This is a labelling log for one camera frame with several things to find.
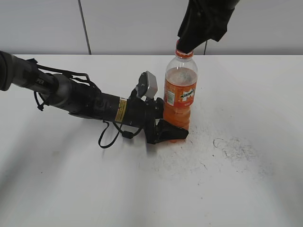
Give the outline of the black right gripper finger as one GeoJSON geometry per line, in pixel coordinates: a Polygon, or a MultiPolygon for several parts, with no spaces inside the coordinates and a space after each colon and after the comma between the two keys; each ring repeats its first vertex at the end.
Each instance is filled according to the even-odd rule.
{"type": "Polygon", "coordinates": [[[200,44],[210,39],[218,42],[227,32],[227,30],[206,31],[206,30],[191,29],[188,23],[189,23],[189,11],[186,13],[178,33],[179,43],[177,45],[177,49],[182,52],[190,52],[194,50],[196,47],[198,47],[200,44]]]}

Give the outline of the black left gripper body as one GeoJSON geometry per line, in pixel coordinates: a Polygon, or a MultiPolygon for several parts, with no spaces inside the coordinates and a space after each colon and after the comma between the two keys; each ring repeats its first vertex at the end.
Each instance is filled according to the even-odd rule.
{"type": "Polygon", "coordinates": [[[128,99],[123,124],[138,128],[137,132],[123,132],[123,137],[132,139],[141,130],[144,131],[147,143],[156,144],[160,142],[160,130],[156,125],[156,120],[163,118],[164,101],[161,98],[147,99],[143,101],[139,98],[128,99]]]}

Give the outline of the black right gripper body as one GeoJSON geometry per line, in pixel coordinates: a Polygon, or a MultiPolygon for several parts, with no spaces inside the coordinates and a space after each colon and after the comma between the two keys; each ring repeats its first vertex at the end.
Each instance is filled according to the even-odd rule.
{"type": "Polygon", "coordinates": [[[189,27],[197,30],[226,31],[238,0],[190,0],[189,27]]]}

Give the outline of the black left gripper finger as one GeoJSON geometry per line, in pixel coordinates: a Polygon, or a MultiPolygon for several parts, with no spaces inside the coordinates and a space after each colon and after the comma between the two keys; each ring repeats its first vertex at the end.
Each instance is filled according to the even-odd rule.
{"type": "Polygon", "coordinates": [[[164,119],[160,119],[155,128],[155,143],[169,140],[184,140],[188,134],[188,130],[172,125],[164,119]]]}

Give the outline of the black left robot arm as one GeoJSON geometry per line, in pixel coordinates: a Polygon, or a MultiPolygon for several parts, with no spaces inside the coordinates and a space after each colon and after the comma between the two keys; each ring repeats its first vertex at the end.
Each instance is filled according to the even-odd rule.
{"type": "Polygon", "coordinates": [[[122,130],[123,125],[143,131],[149,144],[183,140],[188,130],[163,119],[164,102],[156,98],[156,77],[143,72],[129,98],[103,93],[86,73],[39,65],[35,59],[24,60],[7,52],[0,53],[0,88],[7,91],[14,84],[30,89],[39,110],[53,106],[70,115],[102,120],[114,125],[118,135],[132,139],[136,132],[122,130]]]}

